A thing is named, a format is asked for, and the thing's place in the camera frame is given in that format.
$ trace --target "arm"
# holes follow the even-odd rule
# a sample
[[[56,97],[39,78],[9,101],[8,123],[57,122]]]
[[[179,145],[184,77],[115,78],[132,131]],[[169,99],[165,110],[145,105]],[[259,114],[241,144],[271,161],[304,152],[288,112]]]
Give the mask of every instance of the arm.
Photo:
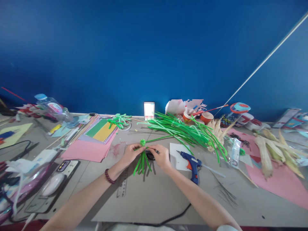
[[[210,228],[217,230],[221,225],[230,225],[239,231],[242,230],[217,200],[172,167],[167,148],[161,145],[152,145],[149,146],[149,150],[154,155],[157,164],[171,177]]]
[[[139,144],[131,144],[127,147],[119,162],[108,170],[108,175],[113,181],[130,165],[130,163],[145,150]],[[105,174],[98,177],[79,193],[74,195],[41,229],[41,231],[62,231],[75,230],[93,205],[109,188],[111,183],[106,179]]]

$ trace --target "red straw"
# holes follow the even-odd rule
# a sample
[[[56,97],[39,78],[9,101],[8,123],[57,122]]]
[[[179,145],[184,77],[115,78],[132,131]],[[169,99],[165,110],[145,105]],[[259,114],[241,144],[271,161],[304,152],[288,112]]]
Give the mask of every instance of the red straw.
[[[217,107],[217,108],[214,108],[214,109],[211,109],[211,110],[208,110],[208,111],[213,111],[213,110],[216,110],[216,109],[218,109],[218,108],[221,108],[221,107]],[[191,114],[190,116],[196,116],[196,115],[199,115],[199,114],[201,114],[201,113],[203,113],[203,112],[208,112],[208,111],[200,111],[200,112],[196,112],[196,113],[194,113],[194,114]]]
[[[34,104],[27,102],[25,99],[21,98],[20,96],[16,95],[15,93],[11,92],[10,90],[6,89],[5,87],[1,87],[2,89],[6,90],[7,92],[11,93],[12,95],[16,96],[17,98],[20,98],[21,100],[25,101],[27,104],[31,104],[34,106]]]

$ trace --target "white mouse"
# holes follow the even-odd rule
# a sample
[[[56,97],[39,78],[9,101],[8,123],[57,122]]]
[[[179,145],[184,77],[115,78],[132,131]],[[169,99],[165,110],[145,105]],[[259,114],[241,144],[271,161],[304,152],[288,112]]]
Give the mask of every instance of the white mouse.
[[[42,190],[43,196],[50,196],[53,194],[63,182],[65,175],[62,173],[54,175],[44,186]]]

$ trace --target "hand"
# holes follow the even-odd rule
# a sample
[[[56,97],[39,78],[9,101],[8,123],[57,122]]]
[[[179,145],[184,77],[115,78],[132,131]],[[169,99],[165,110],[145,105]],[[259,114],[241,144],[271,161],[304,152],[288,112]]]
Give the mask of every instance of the hand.
[[[149,146],[148,150],[151,151],[153,156],[155,157],[156,163],[163,171],[167,171],[168,169],[172,168],[169,159],[169,150],[160,144],[155,144]]]
[[[128,145],[120,161],[124,164],[125,167],[128,167],[134,161],[137,155],[142,153],[145,149],[146,147],[142,147],[140,144],[137,143]]]

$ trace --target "orange paper cup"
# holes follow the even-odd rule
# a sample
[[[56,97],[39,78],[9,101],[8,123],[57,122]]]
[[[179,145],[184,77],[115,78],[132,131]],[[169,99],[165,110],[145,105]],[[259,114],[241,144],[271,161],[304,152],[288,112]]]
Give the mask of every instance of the orange paper cup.
[[[207,124],[208,122],[210,122],[212,119],[214,119],[214,116],[209,113],[209,112],[204,112],[201,114],[200,119]]]
[[[186,112],[183,113],[183,119],[184,119],[184,123],[188,124],[191,120],[192,120],[192,116],[189,116],[186,114]]]

